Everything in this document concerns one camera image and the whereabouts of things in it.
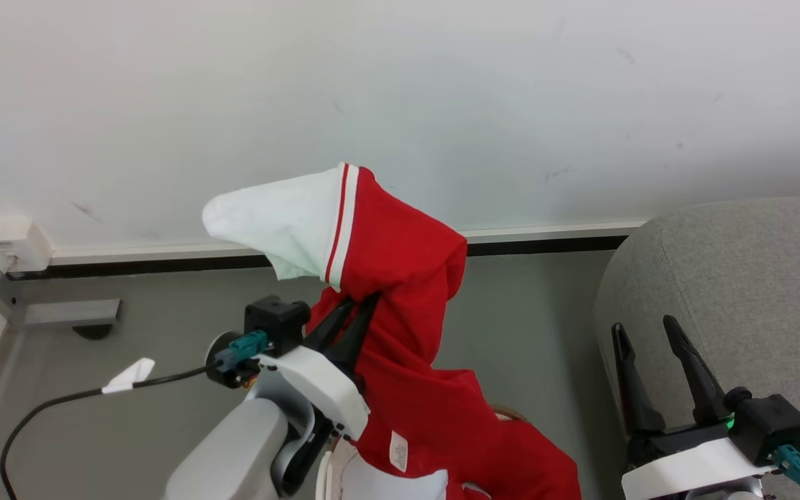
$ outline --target clothing label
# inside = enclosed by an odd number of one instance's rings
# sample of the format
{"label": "clothing label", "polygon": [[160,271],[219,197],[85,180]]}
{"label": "clothing label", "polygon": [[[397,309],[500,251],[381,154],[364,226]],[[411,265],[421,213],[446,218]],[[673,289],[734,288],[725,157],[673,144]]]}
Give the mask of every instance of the clothing label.
{"label": "clothing label", "polygon": [[391,465],[400,472],[406,472],[406,461],[409,459],[409,443],[400,434],[391,431]]}

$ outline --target black cable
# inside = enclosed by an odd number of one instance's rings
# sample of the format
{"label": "black cable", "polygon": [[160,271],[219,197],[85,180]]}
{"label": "black cable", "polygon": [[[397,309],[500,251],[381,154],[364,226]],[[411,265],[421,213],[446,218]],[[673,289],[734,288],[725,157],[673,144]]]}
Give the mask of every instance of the black cable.
{"label": "black cable", "polygon": [[[140,389],[142,387],[150,387],[152,385],[160,385],[162,383],[169,383],[169,382],[178,382],[178,380],[184,380],[185,378],[190,378],[191,376],[198,376],[198,374],[204,374],[210,368],[218,367],[222,362],[215,361],[214,363],[210,363],[204,367],[194,368],[190,371],[174,374],[173,376],[164,376],[160,378],[153,378],[152,380],[146,380],[144,382],[136,382],[131,384],[133,389]],[[14,493],[14,488],[12,484],[10,484],[10,480],[8,478],[8,471],[6,469],[6,460],[8,459],[8,452],[10,447],[14,443],[14,439],[17,437],[18,433],[29,424],[29,421],[32,420],[33,417],[39,415],[42,410],[45,408],[51,408],[54,405],[60,405],[60,403],[67,403],[70,401],[76,401],[77,399],[85,399],[91,398],[91,396],[101,396],[103,394],[102,389],[93,389],[93,390],[86,390],[85,392],[77,392],[76,394],[70,394],[67,396],[61,396],[60,398],[51,399],[50,401],[45,401],[41,405],[36,406],[33,408],[33,411],[26,414],[26,417],[23,417],[23,420],[17,424],[17,427],[14,428],[12,433],[8,436],[8,440],[6,440],[6,445],[2,447],[2,456],[0,457],[0,476],[2,476],[2,484],[6,487],[6,492],[8,493],[8,498],[10,500],[17,500],[17,495]]]}

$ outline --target black baseboard strip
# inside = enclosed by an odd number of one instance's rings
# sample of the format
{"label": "black baseboard strip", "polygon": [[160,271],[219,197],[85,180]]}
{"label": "black baseboard strip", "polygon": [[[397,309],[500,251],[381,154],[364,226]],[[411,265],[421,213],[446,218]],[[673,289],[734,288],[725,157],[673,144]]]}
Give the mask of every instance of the black baseboard strip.
{"label": "black baseboard strip", "polygon": [[[522,253],[591,252],[615,250],[625,241],[625,236],[573,237],[567,240],[509,241],[503,243],[469,244],[467,255],[511,256]],[[128,276],[162,272],[188,272],[188,270],[250,269],[270,267],[264,256],[203,257],[200,259],[138,260],[137,262],[106,262],[98,265],[50,266],[38,272],[10,273],[12,281],[32,279],[95,278],[95,276]]]}

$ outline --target baseboard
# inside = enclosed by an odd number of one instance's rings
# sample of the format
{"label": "baseboard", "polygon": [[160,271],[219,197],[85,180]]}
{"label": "baseboard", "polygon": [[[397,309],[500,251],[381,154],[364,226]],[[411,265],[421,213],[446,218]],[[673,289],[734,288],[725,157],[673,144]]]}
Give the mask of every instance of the baseboard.
{"label": "baseboard", "polygon": [[[582,252],[613,250],[644,222],[575,224],[460,231],[469,242],[469,256],[514,253]],[[51,265],[41,272],[12,273],[13,281],[48,278],[123,276],[207,269],[269,267],[260,252],[238,244],[115,248],[105,250],[55,250]]]}

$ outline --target gray couch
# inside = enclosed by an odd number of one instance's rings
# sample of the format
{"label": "gray couch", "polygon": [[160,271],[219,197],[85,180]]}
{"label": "gray couch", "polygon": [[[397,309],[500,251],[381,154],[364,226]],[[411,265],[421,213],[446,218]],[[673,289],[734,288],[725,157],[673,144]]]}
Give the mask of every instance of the gray couch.
{"label": "gray couch", "polygon": [[[691,424],[665,314],[677,317],[725,390],[778,392],[800,409],[800,197],[712,203],[653,219],[607,267],[594,328],[617,406],[610,326],[620,321],[666,424]],[[765,481],[765,491],[800,499],[782,477]]]}

